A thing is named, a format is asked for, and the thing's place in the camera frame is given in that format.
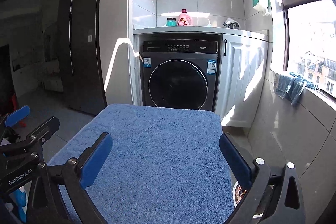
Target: refrigerator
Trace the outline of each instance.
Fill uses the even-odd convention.
[[[106,106],[101,73],[99,0],[60,0],[58,62],[68,107],[97,115]]]

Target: washing machine control panel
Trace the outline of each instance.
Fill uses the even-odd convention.
[[[199,53],[217,53],[217,41],[205,40],[160,40],[144,41],[144,52],[199,52]]]

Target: detergent bottle label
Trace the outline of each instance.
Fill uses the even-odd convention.
[[[178,21],[178,26],[186,26],[187,25],[187,22],[185,21],[184,18],[181,18],[179,21]]]

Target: blue-gray towel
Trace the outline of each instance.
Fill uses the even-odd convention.
[[[305,86],[314,90],[319,89],[318,85],[294,72],[275,74],[274,93],[278,94],[281,98],[291,101],[292,106],[295,106],[298,103]]]
[[[113,148],[86,188],[108,223],[223,223],[233,211],[220,117],[209,111],[109,105],[49,162],[78,157],[102,132]],[[77,214],[60,186],[75,223]]]

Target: round glass door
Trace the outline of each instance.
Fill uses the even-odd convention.
[[[149,93],[157,107],[199,110],[207,99],[208,84],[192,63],[169,60],[152,72]]]

